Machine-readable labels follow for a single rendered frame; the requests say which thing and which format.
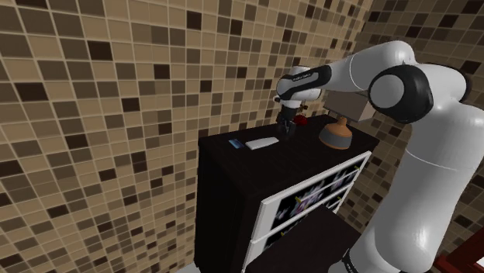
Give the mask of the white remote control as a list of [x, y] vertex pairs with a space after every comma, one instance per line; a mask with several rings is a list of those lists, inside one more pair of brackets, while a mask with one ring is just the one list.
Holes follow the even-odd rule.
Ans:
[[272, 144], [275, 144], [277, 142], [278, 139], [276, 137], [265, 137], [257, 140], [247, 141], [245, 145], [251, 150], [257, 150], [263, 147], [271, 146]]

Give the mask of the brown table lamp, beige shade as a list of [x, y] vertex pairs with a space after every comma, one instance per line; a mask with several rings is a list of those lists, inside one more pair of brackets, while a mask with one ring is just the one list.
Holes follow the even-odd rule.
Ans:
[[336, 113], [338, 118], [336, 122], [325, 125], [319, 139], [328, 147], [338, 150], [346, 150], [351, 145], [352, 132], [347, 127], [347, 121], [359, 123], [371, 119], [375, 114], [375, 109], [363, 92], [329, 91], [324, 108]]

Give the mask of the dark chest with white drawers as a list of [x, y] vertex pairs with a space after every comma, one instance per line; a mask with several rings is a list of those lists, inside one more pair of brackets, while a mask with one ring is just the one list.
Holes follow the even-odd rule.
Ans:
[[[319, 207], [337, 214], [378, 140], [353, 130], [346, 150], [325, 146], [333, 118], [311, 117], [292, 137], [273, 125], [199, 139], [194, 262], [200, 273], [246, 267]], [[245, 143], [278, 142], [257, 150]], [[236, 149], [229, 140], [244, 146]]]

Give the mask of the dark robot stand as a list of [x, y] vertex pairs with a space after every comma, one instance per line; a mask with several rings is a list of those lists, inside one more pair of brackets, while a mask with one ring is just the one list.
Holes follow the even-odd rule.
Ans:
[[328, 273], [360, 236], [333, 211], [319, 207], [255, 258], [245, 273]]

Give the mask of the red wooden furniture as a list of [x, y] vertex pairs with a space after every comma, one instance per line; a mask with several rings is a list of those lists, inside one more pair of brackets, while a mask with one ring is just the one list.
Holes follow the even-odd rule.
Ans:
[[484, 227], [448, 255], [440, 255], [434, 267], [442, 273], [484, 273], [478, 261], [484, 257]]

